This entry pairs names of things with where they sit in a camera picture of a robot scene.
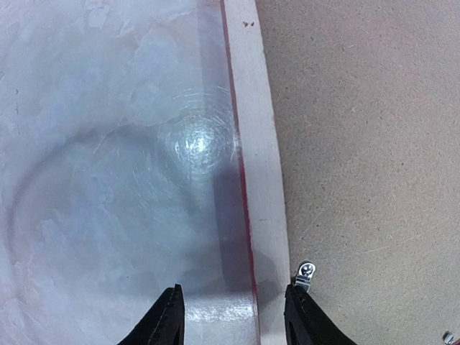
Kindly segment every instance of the marbled surface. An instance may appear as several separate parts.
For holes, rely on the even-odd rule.
[[[220,3],[0,6],[0,343],[115,344],[180,283],[188,344],[254,344]]]

